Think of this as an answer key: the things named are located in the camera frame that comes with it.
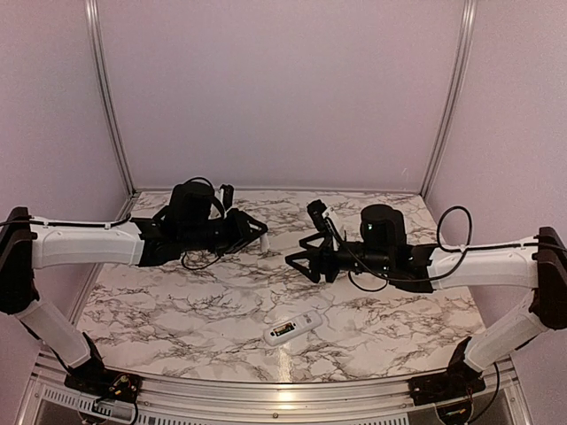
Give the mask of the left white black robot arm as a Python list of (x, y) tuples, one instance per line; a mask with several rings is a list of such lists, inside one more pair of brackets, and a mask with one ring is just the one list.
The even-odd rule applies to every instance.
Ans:
[(153, 217), (115, 222), (47, 220), (14, 208), (1, 225), (2, 313), (47, 344), (90, 392), (105, 393), (113, 382), (110, 370), (94, 343), (41, 298), (35, 270), (75, 264), (159, 267), (192, 251), (220, 258), (254, 241), (265, 247), (267, 225), (234, 207), (233, 191), (190, 179), (174, 187)]

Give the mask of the white remote control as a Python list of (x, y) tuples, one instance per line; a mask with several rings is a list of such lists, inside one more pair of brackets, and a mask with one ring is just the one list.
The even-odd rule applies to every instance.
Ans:
[(285, 344), (297, 336), (304, 335), (321, 325), (322, 316), (312, 310), (266, 328), (263, 336), (268, 345), (277, 346)]

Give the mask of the black green AAA battery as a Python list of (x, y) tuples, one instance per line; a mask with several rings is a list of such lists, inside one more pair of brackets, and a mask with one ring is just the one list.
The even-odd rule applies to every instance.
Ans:
[(284, 336), (287, 335), (289, 333), (291, 333), (292, 331), (294, 331), (295, 328), (294, 327), (283, 327), (283, 328), (277, 328), (274, 330), (274, 335), (276, 337), (280, 337), (280, 336)]

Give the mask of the gold AAA battery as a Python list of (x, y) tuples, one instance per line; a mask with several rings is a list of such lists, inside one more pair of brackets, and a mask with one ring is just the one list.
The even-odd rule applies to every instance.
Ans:
[(294, 329), (295, 329), (295, 326), (294, 326), (293, 323), (286, 323), (286, 324), (284, 324), (284, 325), (282, 325), (282, 326), (280, 326), (280, 327), (278, 327), (278, 328), (275, 328), (275, 329), (273, 330), (273, 334), (274, 334), (275, 336), (281, 336), (281, 335), (284, 335), (284, 334), (286, 334), (286, 333), (288, 333), (288, 332), (293, 331)]

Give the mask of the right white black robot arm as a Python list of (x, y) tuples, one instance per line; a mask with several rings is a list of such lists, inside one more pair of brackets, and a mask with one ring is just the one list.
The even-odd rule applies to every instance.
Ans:
[(517, 286), (527, 297), (484, 333), (457, 345), (439, 389), (456, 397), (496, 360), (549, 330), (566, 327), (566, 248), (553, 228), (495, 245), (412, 245), (402, 212), (389, 205), (361, 211), (359, 242), (348, 242), (333, 211), (315, 200), (307, 211), (317, 230), (300, 240), (286, 263), (311, 282), (334, 282), (341, 272), (372, 274), (398, 290), (432, 293), (456, 287)]

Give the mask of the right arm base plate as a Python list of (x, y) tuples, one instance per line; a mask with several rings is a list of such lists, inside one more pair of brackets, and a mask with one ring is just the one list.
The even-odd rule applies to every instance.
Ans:
[(408, 380), (409, 394), (416, 406), (469, 397), (485, 390), (482, 375), (465, 377), (447, 371), (421, 375)]

